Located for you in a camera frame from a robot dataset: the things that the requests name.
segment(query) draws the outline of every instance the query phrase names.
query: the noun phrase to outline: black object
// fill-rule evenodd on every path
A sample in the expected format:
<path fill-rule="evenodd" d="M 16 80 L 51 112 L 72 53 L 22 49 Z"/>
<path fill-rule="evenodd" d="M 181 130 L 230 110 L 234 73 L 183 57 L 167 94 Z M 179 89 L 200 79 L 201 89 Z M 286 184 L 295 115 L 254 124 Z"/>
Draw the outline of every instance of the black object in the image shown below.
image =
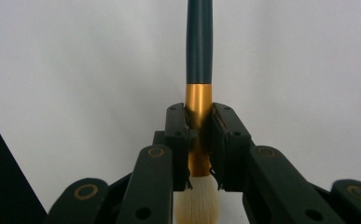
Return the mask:
<path fill-rule="evenodd" d="M 212 60 L 212 0 L 188 0 L 187 84 L 211 84 Z"/>
<path fill-rule="evenodd" d="M 0 135 L 0 223 L 41 223 L 46 215 Z"/>

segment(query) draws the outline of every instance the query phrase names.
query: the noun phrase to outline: brush handle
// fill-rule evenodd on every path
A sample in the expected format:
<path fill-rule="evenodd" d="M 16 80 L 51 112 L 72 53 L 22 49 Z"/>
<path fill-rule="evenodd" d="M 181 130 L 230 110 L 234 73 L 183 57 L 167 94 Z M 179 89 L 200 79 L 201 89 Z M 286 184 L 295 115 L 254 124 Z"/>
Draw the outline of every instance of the brush handle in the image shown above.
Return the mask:
<path fill-rule="evenodd" d="M 187 84 L 211 84 L 212 60 L 212 0 L 188 0 Z"/>

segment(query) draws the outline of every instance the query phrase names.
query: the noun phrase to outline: white wall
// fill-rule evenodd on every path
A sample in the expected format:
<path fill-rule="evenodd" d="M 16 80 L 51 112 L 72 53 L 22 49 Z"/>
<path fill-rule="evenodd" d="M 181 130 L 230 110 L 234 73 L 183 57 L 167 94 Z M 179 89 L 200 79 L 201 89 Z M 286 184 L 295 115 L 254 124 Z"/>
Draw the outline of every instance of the white wall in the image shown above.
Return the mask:
<path fill-rule="evenodd" d="M 187 1 L 0 1 L 0 132 L 49 210 L 183 102 Z M 311 182 L 361 181 L 361 0 L 214 1 L 214 100 Z M 222 192 L 220 223 L 246 222 Z"/>

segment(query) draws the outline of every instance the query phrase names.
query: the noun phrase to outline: brush bristles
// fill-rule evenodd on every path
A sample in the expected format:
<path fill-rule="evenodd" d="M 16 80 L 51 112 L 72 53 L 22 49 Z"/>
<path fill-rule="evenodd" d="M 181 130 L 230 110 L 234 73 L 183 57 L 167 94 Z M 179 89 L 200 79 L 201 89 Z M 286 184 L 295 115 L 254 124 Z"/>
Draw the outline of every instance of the brush bristles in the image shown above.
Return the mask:
<path fill-rule="evenodd" d="M 176 192 L 174 218 L 177 224 L 216 224 L 220 210 L 218 190 L 211 176 L 191 177 L 193 189 Z"/>

